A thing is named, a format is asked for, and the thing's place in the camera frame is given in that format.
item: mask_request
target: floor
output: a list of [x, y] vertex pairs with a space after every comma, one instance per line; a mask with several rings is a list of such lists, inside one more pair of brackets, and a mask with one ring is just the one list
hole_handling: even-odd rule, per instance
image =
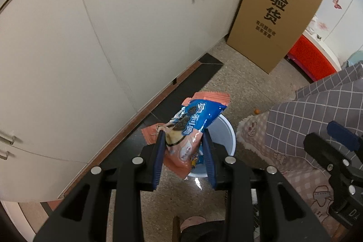
[[[181, 102], [196, 91], [213, 90], [230, 93], [231, 103], [223, 115], [236, 129], [239, 121], [253, 114], [255, 109], [265, 112], [275, 104], [291, 100], [294, 98], [295, 90], [311, 82], [285, 59], [281, 60], [270, 74], [266, 74], [226, 45], [224, 40], [215, 45], [209, 54], [199, 61], [202, 65], [163, 100], [102, 162], [103, 169], [115, 167], [138, 155], [146, 144], [140, 130], [157, 122], [169, 121], [179, 111]], [[235, 155], [253, 167], [264, 168], [267, 165], [255, 153], [245, 150], [241, 144], [237, 144]], [[193, 215], [203, 216], [207, 221], [223, 220], [224, 198], [225, 192], [214, 191], [206, 179], [188, 177], [182, 180], [164, 167], [158, 188], [154, 192], [141, 193], [145, 241], [170, 242], [172, 220], [175, 215], [182, 221]], [[110, 204], [110, 222], [113, 214], [112, 206], [113, 202]], [[46, 219], [43, 214], [32, 213], [30, 205], [23, 205], [21, 208], [28, 212], [25, 216], [30, 225], [32, 227], [34, 225], [34, 230], [37, 230], [39, 224]], [[45, 204], [43, 208], [47, 212], [50, 210]], [[107, 241], [112, 241], [111, 224], [108, 227]]]

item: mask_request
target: pink slipper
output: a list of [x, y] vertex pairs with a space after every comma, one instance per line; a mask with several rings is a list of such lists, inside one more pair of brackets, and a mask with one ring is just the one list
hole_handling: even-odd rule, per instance
[[206, 222], [204, 217], [190, 217], [187, 218], [180, 226], [180, 232], [190, 226], [199, 225], [200, 223]]

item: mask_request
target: silver screw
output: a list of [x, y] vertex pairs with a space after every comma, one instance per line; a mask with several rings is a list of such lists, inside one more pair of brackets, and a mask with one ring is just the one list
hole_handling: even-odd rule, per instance
[[349, 190], [349, 193], [350, 193], [351, 195], [354, 195], [354, 194], [355, 194], [355, 186], [350, 185], [350, 186], [348, 187], [348, 190]]
[[141, 164], [142, 162], [144, 162], [144, 160], [143, 160], [143, 158], [142, 157], [135, 157], [135, 158], [133, 158], [132, 159], [132, 162], [133, 162], [133, 164], [136, 164], [136, 165], [138, 165], [138, 164]]
[[266, 168], [266, 171], [267, 171], [269, 174], [275, 174], [275, 173], [277, 173], [277, 168], [276, 168], [275, 166], [270, 165], [270, 166], [268, 166], [268, 167]]
[[99, 174], [99, 173], [101, 173], [101, 171], [102, 171], [102, 169], [101, 169], [101, 167], [99, 167], [99, 166], [93, 166], [93, 167], [91, 168], [91, 173], [92, 173], [92, 174]]
[[225, 162], [227, 162], [228, 164], [233, 164], [236, 162], [236, 159], [233, 157], [233, 156], [227, 156], [225, 159], [224, 159]]

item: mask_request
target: speckled tile floor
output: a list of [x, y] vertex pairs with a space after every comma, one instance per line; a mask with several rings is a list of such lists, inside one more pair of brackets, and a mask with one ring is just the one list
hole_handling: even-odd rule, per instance
[[[258, 108], [267, 111], [273, 105], [294, 98], [294, 92], [309, 84], [288, 61], [281, 60], [277, 67], [266, 74], [246, 57], [221, 40], [209, 52], [224, 66], [202, 88], [228, 92], [231, 103], [223, 115], [236, 129], [240, 120], [253, 114]], [[267, 164], [255, 153], [237, 144], [236, 156], [253, 167]], [[172, 220], [181, 221], [193, 215], [207, 221], [223, 220], [225, 216], [225, 192], [214, 191], [206, 179], [188, 177], [181, 180], [167, 168], [163, 168], [160, 184], [154, 192], [142, 192], [142, 215], [146, 242], [170, 242]]]

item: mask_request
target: cabinet handle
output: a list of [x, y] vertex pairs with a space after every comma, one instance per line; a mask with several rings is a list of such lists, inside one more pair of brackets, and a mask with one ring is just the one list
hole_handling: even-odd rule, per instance
[[3, 160], [8, 160], [8, 156], [9, 156], [9, 151], [6, 151], [6, 156], [0, 155], [0, 158]]
[[4, 137], [0, 136], [0, 141], [5, 143], [5, 144], [12, 145], [12, 144], [14, 144], [15, 136], [12, 136], [11, 140], [5, 139]]

